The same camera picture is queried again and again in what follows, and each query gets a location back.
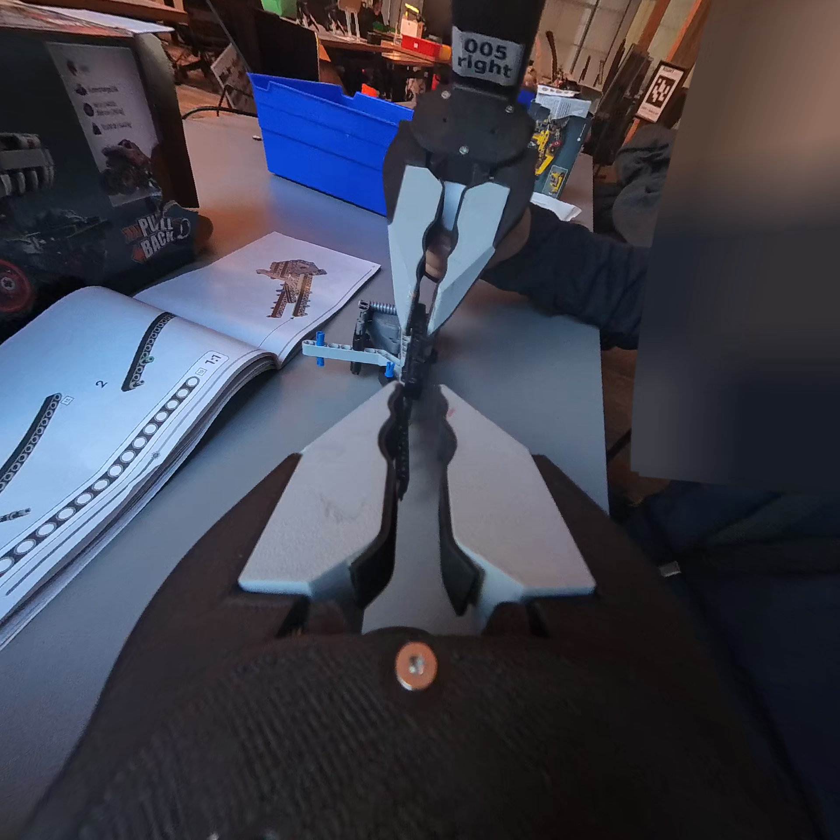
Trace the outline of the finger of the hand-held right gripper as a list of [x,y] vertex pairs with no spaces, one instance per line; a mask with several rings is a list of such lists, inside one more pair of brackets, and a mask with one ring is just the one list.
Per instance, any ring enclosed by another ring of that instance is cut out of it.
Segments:
[[434,293],[427,332],[452,316],[495,252],[495,236],[510,194],[505,185],[445,185],[442,222],[453,244]]
[[415,337],[427,336],[427,317],[415,324],[418,291],[424,275],[428,232],[437,224],[444,201],[444,184],[428,168],[408,165],[388,223],[392,289],[401,329]]

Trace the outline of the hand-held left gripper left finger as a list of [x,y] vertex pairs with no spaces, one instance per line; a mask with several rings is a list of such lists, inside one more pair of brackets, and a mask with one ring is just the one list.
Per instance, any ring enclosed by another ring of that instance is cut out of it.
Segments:
[[372,602],[394,567],[396,470],[388,447],[402,396],[381,388],[305,447],[238,585],[311,601]]

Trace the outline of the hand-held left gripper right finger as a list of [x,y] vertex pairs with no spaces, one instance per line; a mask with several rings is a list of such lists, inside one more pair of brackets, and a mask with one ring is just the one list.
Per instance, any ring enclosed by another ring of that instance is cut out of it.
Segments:
[[440,569],[457,615],[590,596],[595,579],[530,451],[438,387]]

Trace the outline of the long black lego beam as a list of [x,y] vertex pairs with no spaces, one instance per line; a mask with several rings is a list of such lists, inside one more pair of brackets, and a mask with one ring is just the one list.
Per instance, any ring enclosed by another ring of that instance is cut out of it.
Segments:
[[410,480],[410,437],[409,425],[415,403],[423,395],[427,375],[437,362],[436,335],[427,331],[426,306],[417,303],[409,320],[407,332],[402,334],[402,368],[396,371],[396,364],[387,362],[380,380],[383,385],[399,382],[400,391],[395,408],[395,426],[386,434],[388,450],[395,468],[396,497],[401,501]]

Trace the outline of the grey lego chassis assembly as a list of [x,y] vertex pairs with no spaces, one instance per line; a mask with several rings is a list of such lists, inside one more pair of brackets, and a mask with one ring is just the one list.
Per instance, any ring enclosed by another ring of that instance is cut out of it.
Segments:
[[408,381],[407,339],[392,303],[360,301],[350,343],[331,343],[319,330],[301,342],[301,353],[318,367],[346,364],[353,376],[376,375],[382,384]]

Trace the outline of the person's right forearm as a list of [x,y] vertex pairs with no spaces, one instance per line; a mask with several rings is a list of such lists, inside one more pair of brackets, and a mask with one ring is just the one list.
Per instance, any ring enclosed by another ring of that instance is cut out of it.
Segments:
[[636,351],[650,247],[620,243],[529,205],[482,279],[544,314],[599,330],[602,348]]

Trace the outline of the yellow vehicle lego box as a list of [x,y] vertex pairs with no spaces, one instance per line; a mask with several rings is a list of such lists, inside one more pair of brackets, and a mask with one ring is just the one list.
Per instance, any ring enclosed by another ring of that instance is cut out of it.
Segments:
[[538,85],[528,112],[534,120],[531,146],[537,154],[534,192],[559,200],[589,136],[592,103],[578,91]]

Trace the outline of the dark lego set box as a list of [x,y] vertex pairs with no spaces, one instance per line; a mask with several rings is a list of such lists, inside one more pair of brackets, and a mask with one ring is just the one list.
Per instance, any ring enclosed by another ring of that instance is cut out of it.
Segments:
[[157,35],[2,27],[1,335],[84,287],[134,294],[200,251]]

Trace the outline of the red plastic bin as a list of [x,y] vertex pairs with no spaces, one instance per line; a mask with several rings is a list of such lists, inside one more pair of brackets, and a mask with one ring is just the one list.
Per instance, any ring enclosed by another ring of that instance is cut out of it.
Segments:
[[433,38],[402,35],[400,38],[400,48],[413,56],[421,56],[427,60],[436,62],[447,63],[452,57],[451,47]]

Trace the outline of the blue plastic bin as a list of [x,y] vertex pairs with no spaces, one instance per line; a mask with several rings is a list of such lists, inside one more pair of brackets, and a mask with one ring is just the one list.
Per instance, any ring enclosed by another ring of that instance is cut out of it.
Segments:
[[382,167],[413,109],[325,82],[249,75],[268,171],[385,215]]

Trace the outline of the dark cloth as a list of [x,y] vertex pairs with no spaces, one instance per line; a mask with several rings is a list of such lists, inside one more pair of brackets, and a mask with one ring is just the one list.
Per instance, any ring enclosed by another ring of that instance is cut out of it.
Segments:
[[616,153],[617,194],[609,212],[614,231],[630,245],[653,244],[676,129],[645,124]]

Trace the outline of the fiducial marker sign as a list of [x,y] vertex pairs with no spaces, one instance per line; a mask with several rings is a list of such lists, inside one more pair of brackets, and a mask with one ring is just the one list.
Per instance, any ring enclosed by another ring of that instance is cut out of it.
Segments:
[[688,73],[684,67],[661,60],[639,100],[634,118],[645,123],[657,123]]

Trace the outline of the black monitor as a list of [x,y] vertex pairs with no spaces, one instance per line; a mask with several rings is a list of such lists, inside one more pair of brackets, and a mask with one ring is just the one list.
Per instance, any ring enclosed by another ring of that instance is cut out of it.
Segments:
[[254,11],[254,21],[252,72],[320,82],[319,42],[314,32],[264,9]]

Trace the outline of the open instruction booklet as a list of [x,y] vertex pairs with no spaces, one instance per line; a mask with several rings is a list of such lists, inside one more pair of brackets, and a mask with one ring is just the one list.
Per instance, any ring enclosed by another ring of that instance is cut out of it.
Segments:
[[89,287],[2,344],[2,647],[163,487],[228,401],[381,269],[270,233],[128,297]]

